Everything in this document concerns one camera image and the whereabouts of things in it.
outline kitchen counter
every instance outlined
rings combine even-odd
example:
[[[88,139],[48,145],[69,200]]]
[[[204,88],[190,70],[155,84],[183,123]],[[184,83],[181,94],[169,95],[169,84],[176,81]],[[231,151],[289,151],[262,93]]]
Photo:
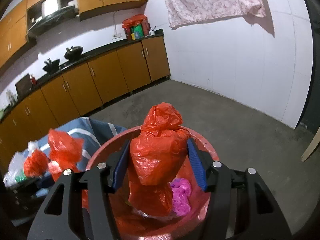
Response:
[[[81,58],[78,59],[78,60],[69,60],[63,64],[61,64],[59,66],[59,70],[54,73],[54,74],[45,74],[44,76],[40,77],[38,80],[37,80],[37,85],[35,85],[34,87],[32,87],[32,89],[26,94],[24,95],[23,97],[21,98],[18,98],[18,101],[17,103],[14,105],[14,106],[8,106],[5,110],[4,110],[4,113],[2,115],[2,117],[0,118],[0,122],[6,118],[6,116],[12,111],[12,109],[14,109],[14,107],[19,104],[21,101],[23,101],[27,96],[29,96],[30,94],[32,94],[34,91],[36,91],[37,89],[39,89],[40,87],[42,87],[44,84],[46,84],[47,82],[51,81],[52,79],[54,79],[55,77],[69,71],[70,69],[78,66],[79,64],[81,64],[82,62],[86,61],[86,60],[89,60],[93,57],[96,57],[102,53],[105,53],[107,51],[110,51],[110,50],[113,50],[113,49],[117,49],[119,47],[122,47],[122,46],[126,46],[126,45],[131,45],[131,44],[134,44],[134,43],[137,43],[137,42],[140,42],[141,40],[144,40],[144,39],[149,39],[149,38],[154,38],[154,37],[159,37],[159,36],[163,36],[163,29],[159,29],[159,30],[156,30],[155,31],[155,35],[152,35],[152,36],[146,36],[146,37],[143,37],[143,38],[140,38],[140,39],[136,39],[134,41],[129,41],[127,39],[124,39],[124,40],[120,40],[120,41],[116,41],[116,42],[113,42],[113,43],[109,43],[109,44],[106,44],[104,46],[101,46],[99,48],[96,48],[96,49],[93,49],[93,50],[90,50],[86,53],[83,53],[81,55]]]

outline blue cloth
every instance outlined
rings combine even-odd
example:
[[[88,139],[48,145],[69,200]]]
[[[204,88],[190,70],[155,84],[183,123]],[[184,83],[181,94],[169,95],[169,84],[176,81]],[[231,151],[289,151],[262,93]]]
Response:
[[[126,128],[89,117],[80,117],[60,126],[56,130],[65,131],[73,138],[84,139],[82,159],[77,163],[77,168],[80,171],[84,171],[88,161],[100,146],[113,138],[113,136],[125,131]],[[48,135],[38,140],[38,147],[49,156],[50,147],[48,144]],[[24,156],[28,156],[28,149],[24,151]]]

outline concrete floor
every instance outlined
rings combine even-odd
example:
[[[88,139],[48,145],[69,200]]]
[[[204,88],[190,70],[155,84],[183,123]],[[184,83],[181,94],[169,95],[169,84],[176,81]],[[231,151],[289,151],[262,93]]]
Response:
[[[301,155],[313,138],[240,103],[173,80],[133,94],[92,115],[126,128],[141,125],[149,109],[171,103],[183,125],[212,144],[229,168],[254,167],[276,197],[293,233],[308,220],[320,196],[320,150],[305,163]]]

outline white plastic bag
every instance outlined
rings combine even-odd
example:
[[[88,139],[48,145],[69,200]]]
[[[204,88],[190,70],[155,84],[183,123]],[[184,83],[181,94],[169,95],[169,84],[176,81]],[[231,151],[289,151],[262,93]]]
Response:
[[[23,163],[24,163],[24,155],[21,152],[16,152],[14,156],[12,157],[8,172],[3,177],[3,182],[6,187],[10,187],[14,184],[16,184],[16,177],[21,176],[24,174],[23,172]]]

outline red plastic bag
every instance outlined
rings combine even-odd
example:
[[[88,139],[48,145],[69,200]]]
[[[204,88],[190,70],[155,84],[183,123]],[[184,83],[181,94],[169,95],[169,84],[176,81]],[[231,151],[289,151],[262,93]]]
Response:
[[[145,186],[129,182],[129,202],[144,213],[165,217],[172,208],[172,189],[169,183],[157,186]]]
[[[176,177],[187,156],[190,137],[188,130],[179,126],[182,122],[171,104],[161,103],[150,109],[141,134],[130,144],[132,162],[142,185],[166,184]]]
[[[48,133],[50,160],[57,161],[59,164],[59,160],[76,164],[82,158],[83,142],[83,139],[72,138],[66,132],[50,129]]]
[[[38,177],[48,169],[48,157],[39,149],[28,156],[23,164],[23,172],[27,177]]]

